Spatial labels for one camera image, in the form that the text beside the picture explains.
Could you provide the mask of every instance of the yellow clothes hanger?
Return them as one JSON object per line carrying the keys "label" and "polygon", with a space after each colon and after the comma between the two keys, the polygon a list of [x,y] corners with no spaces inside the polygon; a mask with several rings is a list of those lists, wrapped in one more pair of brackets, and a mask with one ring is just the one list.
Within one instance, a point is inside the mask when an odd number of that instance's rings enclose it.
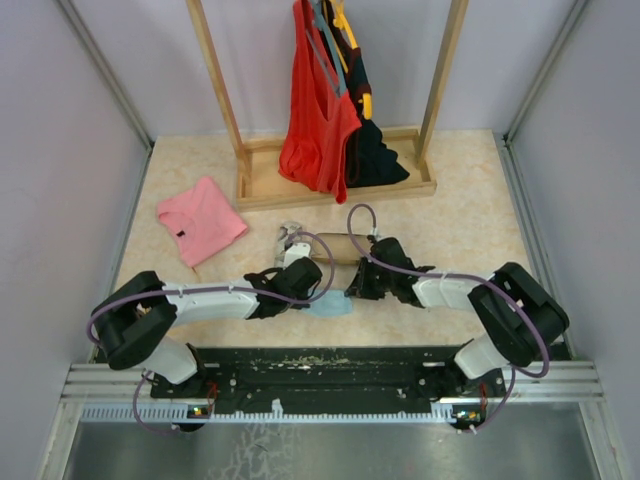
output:
{"label": "yellow clothes hanger", "polygon": [[[349,44],[351,45],[352,49],[358,48],[356,37],[353,35],[353,30],[351,30],[349,21],[347,20],[347,17],[344,14],[344,0],[331,0],[331,3],[333,5],[333,11],[335,14],[335,18],[333,19],[333,25],[336,28],[339,28],[340,30],[345,31],[345,33],[347,34],[347,39],[349,40]],[[336,43],[336,49],[338,50],[340,63],[342,64],[344,71],[347,72],[347,65],[344,61],[344,58],[342,57],[342,54],[340,53],[340,49],[337,48],[337,43]],[[373,100],[371,98],[371,94],[370,93],[362,94],[362,100],[360,100],[360,102],[362,102],[362,116],[367,120],[371,120],[371,117],[373,117]]]}
{"label": "yellow clothes hanger", "polygon": [[[322,2],[322,10],[324,13],[324,18],[329,18],[329,15],[327,14],[327,4]],[[338,58],[340,58],[340,63],[342,64],[342,69],[344,70],[344,73],[349,73],[349,68],[347,67],[347,62],[344,61],[344,57],[342,56],[342,52],[340,51],[340,48],[338,48],[338,42],[336,42],[336,39],[333,38],[333,35],[331,35],[331,41],[333,41],[333,44],[336,47],[336,51],[338,52]]]}

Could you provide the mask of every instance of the black mounting plate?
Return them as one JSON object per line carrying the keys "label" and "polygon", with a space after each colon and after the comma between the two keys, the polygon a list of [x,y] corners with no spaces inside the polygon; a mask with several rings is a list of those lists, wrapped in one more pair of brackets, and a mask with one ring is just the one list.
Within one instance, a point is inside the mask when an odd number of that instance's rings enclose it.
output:
{"label": "black mounting plate", "polygon": [[[205,399],[216,384],[216,413],[271,413],[279,399],[287,414],[429,413],[431,400],[420,385],[430,369],[450,360],[452,347],[384,348],[201,348],[198,357],[206,381],[197,395]],[[484,383],[489,397],[504,394],[500,370],[446,396],[479,398]],[[185,398],[162,377],[153,398]]]}

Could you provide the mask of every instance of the wooden post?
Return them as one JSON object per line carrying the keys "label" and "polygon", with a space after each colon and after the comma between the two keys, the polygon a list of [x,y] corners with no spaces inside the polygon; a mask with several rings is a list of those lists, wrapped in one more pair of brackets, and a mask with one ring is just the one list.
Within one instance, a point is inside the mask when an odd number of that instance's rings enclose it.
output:
{"label": "wooden post", "polygon": [[220,63],[218,63],[218,56],[216,50],[213,47],[213,39],[211,38],[211,31],[207,23],[207,18],[202,8],[201,0],[187,0],[187,7],[189,8],[189,14],[191,15],[191,21],[193,22],[193,28],[196,31],[198,37],[198,43],[202,50],[207,69],[209,70],[209,77],[211,78],[211,84],[216,92],[218,98],[218,104],[220,105],[220,112],[224,118],[224,123],[227,126],[229,132],[229,139],[233,145],[233,150],[236,153],[238,159],[238,170],[243,177],[244,186],[250,184],[251,180],[251,164],[249,163],[249,157],[244,149],[242,143],[242,137],[238,131],[238,124],[236,123],[236,117],[233,114],[231,108],[231,101],[229,100],[229,94],[227,93],[227,87],[224,84],[224,78],[222,76],[222,70],[220,69]]}
{"label": "wooden post", "polygon": [[420,130],[420,138],[416,145],[416,160],[418,165],[425,164],[427,159],[427,149],[431,136],[438,119],[438,111],[440,103],[444,96],[444,90],[447,86],[449,71],[453,63],[453,55],[456,52],[458,38],[462,30],[464,22],[464,14],[467,11],[469,0],[451,0],[449,7],[449,16],[447,17],[447,25],[442,36],[440,44],[440,53],[438,54],[438,63],[433,74],[433,82],[431,83],[431,91],[429,92],[429,100],[427,109],[424,112],[424,120],[422,121],[422,129]]}

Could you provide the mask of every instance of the wooden clothes rack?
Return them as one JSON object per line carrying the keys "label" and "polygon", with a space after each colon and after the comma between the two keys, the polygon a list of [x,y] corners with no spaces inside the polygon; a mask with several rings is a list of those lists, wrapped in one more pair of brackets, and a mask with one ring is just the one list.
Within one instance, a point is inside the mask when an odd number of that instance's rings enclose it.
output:
{"label": "wooden clothes rack", "polygon": [[[238,160],[236,191],[238,209],[240,211],[266,210],[335,202],[333,195],[311,191],[305,185],[287,180],[278,173],[284,136],[242,140],[202,1],[186,0],[186,2],[207,64],[211,84],[229,132],[229,139]],[[409,178],[395,185],[350,188],[349,200],[369,201],[426,196],[435,193],[436,178],[427,149],[433,135],[468,3],[469,0],[451,1],[422,127],[420,129],[417,127],[383,129],[384,141],[389,148],[398,152],[398,162],[409,172]]]}

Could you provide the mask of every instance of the black garment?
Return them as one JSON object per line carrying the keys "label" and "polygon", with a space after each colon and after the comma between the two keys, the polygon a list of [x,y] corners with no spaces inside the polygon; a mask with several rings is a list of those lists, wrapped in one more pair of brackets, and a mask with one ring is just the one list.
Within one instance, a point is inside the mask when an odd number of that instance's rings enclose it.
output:
{"label": "black garment", "polygon": [[[352,49],[340,33],[340,29],[333,25],[334,12],[331,2],[323,0],[323,12],[331,33],[342,53],[348,72],[345,74],[349,97],[353,102],[362,127],[356,130],[347,141],[346,172],[347,187],[372,187],[376,185],[392,185],[406,180],[407,172],[398,163],[398,154],[387,148],[382,142],[382,132],[372,120],[362,116],[362,95],[371,93],[371,86],[367,79],[367,72],[362,61],[360,48]],[[324,48],[329,54],[329,39],[322,37]],[[333,65],[342,70],[342,65]]]}

